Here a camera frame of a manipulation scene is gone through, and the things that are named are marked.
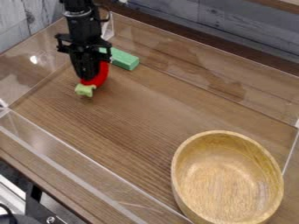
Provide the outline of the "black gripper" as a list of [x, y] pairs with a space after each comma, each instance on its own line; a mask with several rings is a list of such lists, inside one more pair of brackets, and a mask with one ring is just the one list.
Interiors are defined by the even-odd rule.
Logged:
[[102, 24], [111, 20], [111, 14], [102, 18], [98, 8], [67, 8], [63, 15], [70, 32], [55, 35], [58, 51], [70, 55], [78, 76], [91, 81], [99, 76], [100, 59], [112, 57], [112, 45], [102, 37]]

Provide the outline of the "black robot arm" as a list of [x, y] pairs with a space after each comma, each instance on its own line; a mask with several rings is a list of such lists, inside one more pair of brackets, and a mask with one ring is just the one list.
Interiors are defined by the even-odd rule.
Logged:
[[58, 33], [58, 51], [70, 55], [76, 75], [91, 81], [100, 73], [100, 63], [110, 62], [112, 45], [102, 38], [99, 6], [92, 0], [60, 0], [68, 33]]

